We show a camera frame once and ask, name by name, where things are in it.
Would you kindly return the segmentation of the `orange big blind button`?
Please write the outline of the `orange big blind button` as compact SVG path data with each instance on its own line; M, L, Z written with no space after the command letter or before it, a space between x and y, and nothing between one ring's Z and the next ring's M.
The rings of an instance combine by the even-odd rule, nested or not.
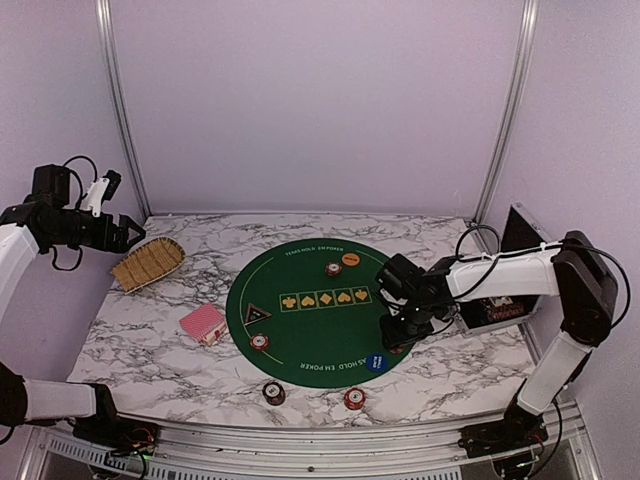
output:
M355 253L346 253L342 256L341 262L347 267L355 267L361 263L361 258Z

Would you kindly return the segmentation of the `blue small blind button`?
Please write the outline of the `blue small blind button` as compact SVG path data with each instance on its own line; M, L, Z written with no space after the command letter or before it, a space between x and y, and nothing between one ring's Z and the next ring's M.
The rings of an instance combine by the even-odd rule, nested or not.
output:
M386 355L374 353L366 358L366 368L376 374L382 374L389 369L389 360Z

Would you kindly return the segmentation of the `red poker chip stack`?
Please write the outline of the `red poker chip stack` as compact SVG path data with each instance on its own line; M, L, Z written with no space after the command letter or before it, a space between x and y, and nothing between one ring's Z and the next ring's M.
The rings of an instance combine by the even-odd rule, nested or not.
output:
M350 388L344 394L344 405L349 410L360 410L365 403L366 393L361 388Z

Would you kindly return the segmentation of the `triangular all-in dealer button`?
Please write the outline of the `triangular all-in dealer button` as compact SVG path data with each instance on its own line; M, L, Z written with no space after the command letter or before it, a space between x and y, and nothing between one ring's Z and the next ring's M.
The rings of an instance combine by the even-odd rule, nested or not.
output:
M255 306L254 304L249 303L247 313L245 316L244 325L250 326L261 321L267 320L272 317L272 314L267 312L266 310Z

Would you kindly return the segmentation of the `black poker chip stack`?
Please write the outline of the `black poker chip stack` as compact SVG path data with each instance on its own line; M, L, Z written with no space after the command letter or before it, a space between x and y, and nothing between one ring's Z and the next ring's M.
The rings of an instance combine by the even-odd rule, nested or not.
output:
M266 383L262 388L265 401L271 406L282 405L286 400L284 387L275 381Z

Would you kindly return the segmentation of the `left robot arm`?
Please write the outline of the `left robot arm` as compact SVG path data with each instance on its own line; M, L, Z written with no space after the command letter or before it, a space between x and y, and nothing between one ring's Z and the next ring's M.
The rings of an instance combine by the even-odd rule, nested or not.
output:
M1 319L12 333L21 313L50 314L60 320L69 288L50 273L43 279L44 256L67 247L124 254L145 237L126 215L103 210L121 182L119 173L95 173L84 185L68 163L35 169L30 193L1 215ZM109 388L100 383L35 380L1 366L1 424L53 425L67 421L74 436L117 447L143 432L143 426L118 414Z

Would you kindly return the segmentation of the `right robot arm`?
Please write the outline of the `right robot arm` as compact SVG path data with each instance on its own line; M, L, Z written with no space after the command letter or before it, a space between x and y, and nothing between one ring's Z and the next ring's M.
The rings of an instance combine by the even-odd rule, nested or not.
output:
M614 327L618 283L605 256L580 231L519 251L444 257L429 269L397 254L376 276L382 291L398 302L380 319L382 343L395 350L425 339L434 332L432 318L457 304L493 297L559 298L564 315L559 333L495 428L496 440L515 448Z

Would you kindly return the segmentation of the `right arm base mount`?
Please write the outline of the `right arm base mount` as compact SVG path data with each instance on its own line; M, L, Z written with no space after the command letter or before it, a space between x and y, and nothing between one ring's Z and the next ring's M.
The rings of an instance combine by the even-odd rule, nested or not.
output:
M468 458L477 458L542 444L548 438L542 425L525 431L520 425L500 420L462 428L458 446L466 451Z

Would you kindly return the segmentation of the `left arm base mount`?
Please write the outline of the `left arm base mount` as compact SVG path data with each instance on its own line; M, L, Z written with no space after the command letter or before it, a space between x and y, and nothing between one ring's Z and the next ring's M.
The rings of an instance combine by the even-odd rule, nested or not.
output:
M157 445L159 426L130 418L99 420L90 417L77 419L72 433L81 440L108 447L113 456L150 454Z

